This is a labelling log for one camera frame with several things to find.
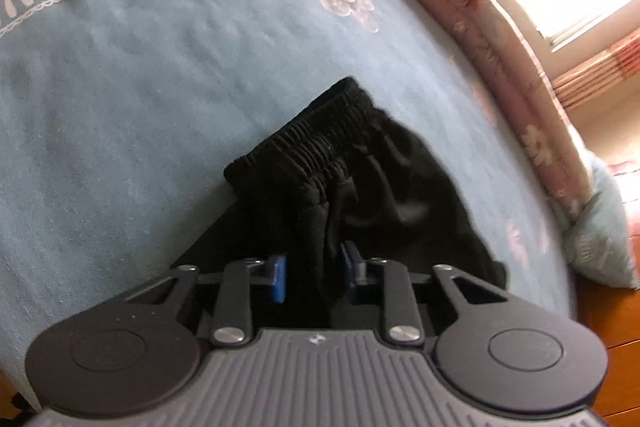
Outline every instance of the wooden furniture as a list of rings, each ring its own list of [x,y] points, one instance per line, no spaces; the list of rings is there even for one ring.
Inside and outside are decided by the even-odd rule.
[[[15,394],[15,389],[9,379],[0,371],[0,423],[1,419],[13,419],[20,411],[12,404],[11,399]]]
[[[640,265],[640,166],[610,166],[618,181],[629,234]],[[640,291],[607,288],[578,280],[580,321],[609,351],[609,372],[594,404],[610,427],[640,426]]]

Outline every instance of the curtain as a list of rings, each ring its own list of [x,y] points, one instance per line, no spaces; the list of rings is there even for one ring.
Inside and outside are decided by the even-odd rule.
[[[637,73],[640,73],[640,28],[561,74],[552,85],[564,108],[571,109]]]

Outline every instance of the circular pad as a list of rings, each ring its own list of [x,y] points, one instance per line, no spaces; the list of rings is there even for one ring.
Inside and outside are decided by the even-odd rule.
[[[494,410],[549,414],[590,404],[607,352],[584,326],[511,296],[460,305],[434,349],[441,374]]]
[[[543,331],[519,328],[495,335],[489,341],[489,353],[509,369],[543,371],[558,363],[562,346]]]
[[[107,330],[78,339],[71,348],[71,358],[88,371],[112,373],[131,367],[145,351],[145,341],[135,333]]]
[[[103,306],[40,334],[27,352],[38,399],[73,416],[148,410],[190,381],[200,362],[194,335],[156,307]]]

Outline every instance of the bed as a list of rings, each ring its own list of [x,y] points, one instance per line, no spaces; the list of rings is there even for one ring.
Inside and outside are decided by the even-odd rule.
[[[545,152],[451,31],[418,0],[0,0],[2,370],[33,401],[34,336],[170,265],[234,201],[223,168],[347,75],[449,171],[509,290],[573,317]]]

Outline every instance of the pillow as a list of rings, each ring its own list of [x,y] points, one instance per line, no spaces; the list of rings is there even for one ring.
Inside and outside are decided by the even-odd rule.
[[[569,262],[588,279],[614,288],[640,288],[618,184],[590,153],[596,193],[564,239]]]

